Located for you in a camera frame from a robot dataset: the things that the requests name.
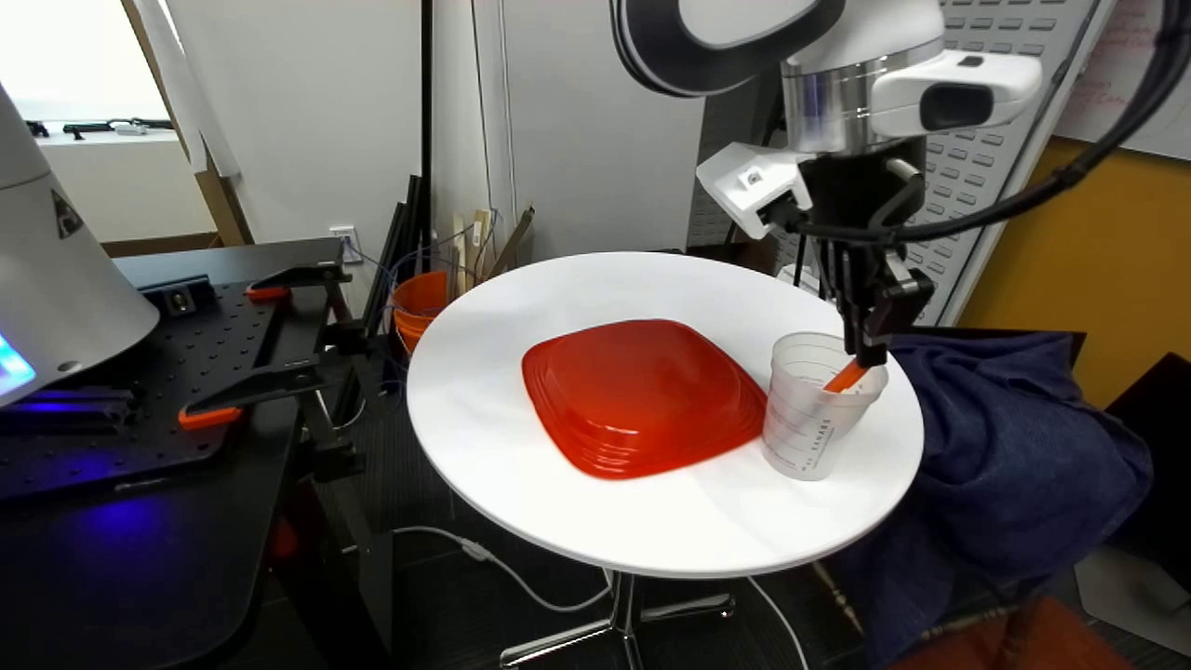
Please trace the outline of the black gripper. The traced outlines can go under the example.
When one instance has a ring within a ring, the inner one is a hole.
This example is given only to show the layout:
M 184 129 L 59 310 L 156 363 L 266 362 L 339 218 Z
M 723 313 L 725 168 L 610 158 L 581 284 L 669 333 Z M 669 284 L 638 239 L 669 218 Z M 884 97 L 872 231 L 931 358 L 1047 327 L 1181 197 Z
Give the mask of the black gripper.
M 893 333 L 908 331 L 935 297 L 935 280 L 888 250 L 899 246 L 904 222 L 921 209 L 921 164 L 928 145 L 919 136 L 801 164 L 812 209 L 794 231 L 842 241 L 833 250 L 838 310 L 843 346 L 862 367 L 883 363 Z

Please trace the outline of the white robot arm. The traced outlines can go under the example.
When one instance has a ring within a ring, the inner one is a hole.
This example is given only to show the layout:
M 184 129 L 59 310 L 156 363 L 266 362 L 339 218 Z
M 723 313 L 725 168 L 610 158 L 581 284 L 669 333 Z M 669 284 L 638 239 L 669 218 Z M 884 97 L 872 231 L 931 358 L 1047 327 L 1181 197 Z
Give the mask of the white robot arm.
M 937 0 L 607 0 L 625 69 L 665 97 L 719 97 L 770 79 L 786 145 L 725 142 L 698 189 L 748 234 L 820 251 L 843 352 L 883 363 L 935 286 L 899 255 L 921 203 L 921 94 L 904 75 L 942 54 Z

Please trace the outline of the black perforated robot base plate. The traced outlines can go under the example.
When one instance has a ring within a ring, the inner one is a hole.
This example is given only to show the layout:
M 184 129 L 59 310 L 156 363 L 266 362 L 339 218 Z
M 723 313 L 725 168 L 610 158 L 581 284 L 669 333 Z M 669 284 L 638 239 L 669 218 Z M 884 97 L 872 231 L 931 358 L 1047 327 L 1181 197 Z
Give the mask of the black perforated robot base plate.
M 330 297 L 315 286 L 296 286 L 279 303 L 212 286 L 188 317 L 167 317 L 131 352 L 8 404 L 0 507 L 52 507 L 219 467 L 253 431 L 295 431 L 296 399 L 255 400 L 208 431 L 182 431 L 173 414 L 253 367 L 307 363 L 328 313 Z

